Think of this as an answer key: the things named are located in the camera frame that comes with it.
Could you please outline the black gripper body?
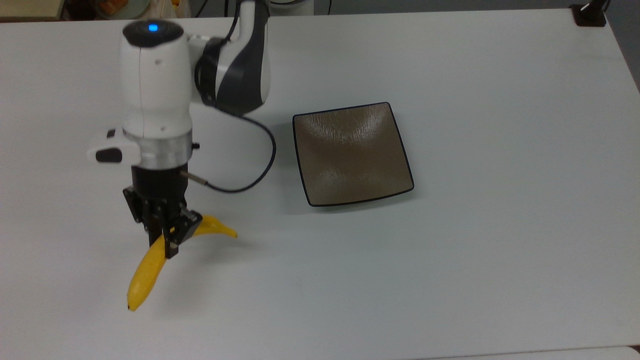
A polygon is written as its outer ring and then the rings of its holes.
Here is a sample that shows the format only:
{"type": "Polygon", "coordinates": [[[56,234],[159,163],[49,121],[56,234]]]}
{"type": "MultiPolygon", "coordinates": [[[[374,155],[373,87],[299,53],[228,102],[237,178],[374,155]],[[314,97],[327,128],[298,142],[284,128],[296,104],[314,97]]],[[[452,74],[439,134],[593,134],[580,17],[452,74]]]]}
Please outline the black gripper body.
{"type": "Polygon", "coordinates": [[[149,170],[141,166],[131,166],[132,184],[123,189],[126,204],[136,223],[142,223],[149,233],[158,232],[160,215],[158,205],[174,208],[186,205],[185,192],[187,178],[182,173],[188,171],[188,164],[167,170],[149,170]]]}

